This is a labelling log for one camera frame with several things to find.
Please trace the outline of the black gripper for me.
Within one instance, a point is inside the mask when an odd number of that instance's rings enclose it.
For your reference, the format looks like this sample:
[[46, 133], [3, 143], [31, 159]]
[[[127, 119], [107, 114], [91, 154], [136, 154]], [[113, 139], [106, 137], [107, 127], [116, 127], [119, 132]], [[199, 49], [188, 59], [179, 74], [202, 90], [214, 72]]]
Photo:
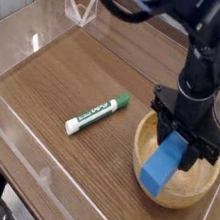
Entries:
[[178, 169], [189, 171], [198, 159], [211, 165], [220, 158], [220, 129], [212, 109], [183, 97], [178, 90], [156, 85], [151, 108], [157, 113], [157, 143], [159, 145], [177, 131], [189, 145], [182, 155]]

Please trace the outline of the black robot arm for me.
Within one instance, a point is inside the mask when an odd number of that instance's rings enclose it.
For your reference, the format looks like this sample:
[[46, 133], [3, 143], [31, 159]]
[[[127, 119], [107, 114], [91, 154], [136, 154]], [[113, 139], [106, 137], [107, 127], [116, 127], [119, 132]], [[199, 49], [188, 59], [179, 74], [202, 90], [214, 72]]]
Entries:
[[189, 171], [198, 159], [212, 165], [220, 157], [220, 0], [135, 0], [141, 11], [127, 13], [113, 0], [100, 0], [126, 23], [141, 23], [168, 14], [188, 33], [188, 53], [176, 89], [157, 85], [151, 107], [157, 113], [157, 139], [176, 131], [188, 142], [179, 169]]

